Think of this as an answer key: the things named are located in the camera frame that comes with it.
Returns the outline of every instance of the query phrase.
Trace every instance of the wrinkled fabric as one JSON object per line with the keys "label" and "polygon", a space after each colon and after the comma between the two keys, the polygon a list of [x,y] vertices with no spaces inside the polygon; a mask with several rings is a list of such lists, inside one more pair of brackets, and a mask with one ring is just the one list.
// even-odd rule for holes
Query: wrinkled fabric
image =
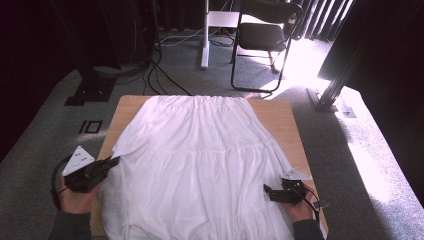
{"label": "wrinkled fabric", "polygon": [[246,99],[152,97],[113,151],[109,239],[293,239],[263,191],[291,166]]}

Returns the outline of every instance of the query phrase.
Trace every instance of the metal stand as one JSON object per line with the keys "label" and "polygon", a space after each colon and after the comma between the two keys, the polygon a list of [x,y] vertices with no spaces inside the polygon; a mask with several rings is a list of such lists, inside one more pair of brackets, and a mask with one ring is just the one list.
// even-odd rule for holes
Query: metal stand
{"label": "metal stand", "polygon": [[331,103],[330,106],[326,105],[322,95],[318,90],[308,88],[308,95],[314,105],[315,111],[317,112],[340,112],[346,118],[356,118],[353,109],[346,105],[345,101],[341,96],[336,101]]}
{"label": "metal stand", "polygon": [[237,28],[238,12],[209,11],[209,0],[205,0],[205,37],[203,40],[202,69],[209,65],[209,27]]}

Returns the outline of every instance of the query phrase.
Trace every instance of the gray carpet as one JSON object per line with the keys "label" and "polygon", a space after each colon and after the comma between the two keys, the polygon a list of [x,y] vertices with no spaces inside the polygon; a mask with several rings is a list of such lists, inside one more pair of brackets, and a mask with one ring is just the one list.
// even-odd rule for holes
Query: gray carpet
{"label": "gray carpet", "polygon": [[[293,56],[289,56],[280,93],[267,98],[285,99],[292,105],[320,197],[331,202],[331,206],[325,209],[330,229],[328,239],[422,239],[424,211],[360,94],[350,89],[342,93],[357,118],[315,112],[306,88],[328,82],[313,79],[317,69],[308,64],[304,64],[302,70],[295,69],[312,58],[312,55],[304,55],[301,49],[300,45],[292,49]],[[231,88],[228,64],[231,48],[211,45],[206,71],[200,69],[200,54],[201,43],[198,41],[163,47],[159,65],[193,95],[263,97]],[[267,66],[258,67],[258,63],[252,60],[238,63],[237,77],[241,83],[254,81],[256,86],[262,86],[277,78]],[[259,72],[252,72],[254,67],[259,68]],[[152,79],[153,86],[160,89],[155,78]],[[162,74],[159,79],[167,94],[184,94]],[[0,164],[2,240],[46,239],[55,216],[49,185],[56,163],[78,145],[97,156],[121,96],[143,92],[145,95],[155,94],[149,87],[143,91],[145,83],[141,76],[122,77],[118,79],[109,102],[64,107],[80,80],[74,71],[57,84],[31,125]],[[79,133],[84,121],[102,121],[99,133]]]}

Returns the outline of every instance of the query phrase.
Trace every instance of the folding chair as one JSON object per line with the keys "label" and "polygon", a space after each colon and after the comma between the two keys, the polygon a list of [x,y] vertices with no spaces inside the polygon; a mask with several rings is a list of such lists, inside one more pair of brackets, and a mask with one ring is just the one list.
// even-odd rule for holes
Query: folding chair
{"label": "folding chair", "polygon": [[[234,89],[265,93],[272,93],[278,89],[289,53],[292,34],[302,18],[302,13],[302,7],[294,3],[257,0],[248,1],[243,4],[237,23],[236,38],[231,57],[231,63],[233,64],[231,70],[231,86]],[[262,22],[245,22],[246,16],[254,17]],[[236,58],[237,56],[245,56],[238,54],[239,46],[245,50],[267,51],[270,57],[271,67],[273,68],[274,61],[272,60],[271,52],[278,52],[280,54],[285,51],[278,84],[274,89],[264,90],[236,86],[234,83]]]}

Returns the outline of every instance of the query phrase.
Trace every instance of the white fabric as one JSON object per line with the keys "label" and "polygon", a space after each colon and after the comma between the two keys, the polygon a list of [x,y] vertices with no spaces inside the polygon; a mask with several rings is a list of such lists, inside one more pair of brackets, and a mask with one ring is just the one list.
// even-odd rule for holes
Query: white fabric
{"label": "white fabric", "polygon": [[109,239],[293,239],[263,191],[291,166],[246,99],[152,97],[113,150]]}

